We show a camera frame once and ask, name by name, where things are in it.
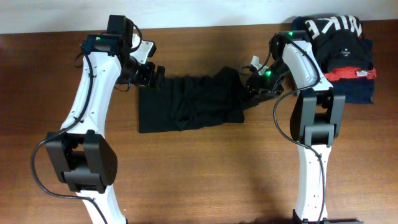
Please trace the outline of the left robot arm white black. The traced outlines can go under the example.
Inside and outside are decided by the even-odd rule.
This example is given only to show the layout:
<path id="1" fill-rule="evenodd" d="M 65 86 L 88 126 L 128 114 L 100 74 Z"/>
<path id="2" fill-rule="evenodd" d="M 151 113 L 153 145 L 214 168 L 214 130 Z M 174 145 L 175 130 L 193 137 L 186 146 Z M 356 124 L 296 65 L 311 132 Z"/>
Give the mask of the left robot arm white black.
<path id="1" fill-rule="evenodd" d="M 127 223 L 114 192 L 118 159 L 105 139 L 106 116 L 115 85 L 160 87 L 164 68 L 148 61 L 155 51 L 155 42 L 136 34 L 90 34 L 71 110 L 59 133 L 47 135 L 58 181 L 83 201 L 93 223 Z"/>

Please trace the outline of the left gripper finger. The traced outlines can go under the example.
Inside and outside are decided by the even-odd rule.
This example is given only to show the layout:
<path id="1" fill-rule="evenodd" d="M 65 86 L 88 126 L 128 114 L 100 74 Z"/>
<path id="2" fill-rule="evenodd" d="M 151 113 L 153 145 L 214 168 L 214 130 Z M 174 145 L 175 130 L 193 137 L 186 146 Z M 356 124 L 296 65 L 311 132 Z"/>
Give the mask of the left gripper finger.
<path id="1" fill-rule="evenodd" d="M 165 67 L 159 65 L 155 73 L 155 87 L 162 88 L 165 81 Z"/>
<path id="2" fill-rule="evenodd" d="M 144 65 L 144 81 L 146 86 L 155 86 L 155 64 L 153 62 L 146 62 Z"/>

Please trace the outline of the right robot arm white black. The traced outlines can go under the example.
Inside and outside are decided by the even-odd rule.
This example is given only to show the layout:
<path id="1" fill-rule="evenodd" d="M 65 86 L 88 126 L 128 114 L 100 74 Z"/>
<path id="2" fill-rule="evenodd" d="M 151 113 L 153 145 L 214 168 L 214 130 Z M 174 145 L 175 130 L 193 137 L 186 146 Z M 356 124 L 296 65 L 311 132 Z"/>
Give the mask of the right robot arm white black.
<path id="1" fill-rule="evenodd" d="M 339 135 L 345 96 L 325 78 L 304 30 L 274 34 L 269 42 L 271 66 L 253 57 L 246 82 L 255 95 L 276 98 L 272 117 L 282 100 L 297 95 L 290 117 L 290 133 L 278 132 L 297 146 L 299 156 L 298 197 L 294 223 L 329 223 L 326 209 L 326 170 L 331 147 Z"/>

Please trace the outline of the black t-shirt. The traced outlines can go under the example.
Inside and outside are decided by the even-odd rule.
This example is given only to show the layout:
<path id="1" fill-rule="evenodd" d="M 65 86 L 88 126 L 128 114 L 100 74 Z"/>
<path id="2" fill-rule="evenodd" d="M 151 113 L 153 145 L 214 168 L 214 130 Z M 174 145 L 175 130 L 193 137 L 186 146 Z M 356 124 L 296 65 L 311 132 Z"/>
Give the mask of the black t-shirt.
<path id="1" fill-rule="evenodd" d="M 282 90 L 257 95 L 239 73 L 223 67 L 213 76 L 166 79 L 161 88 L 139 90 L 138 132 L 162 133 L 244 122 L 244 110 L 273 100 Z"/>

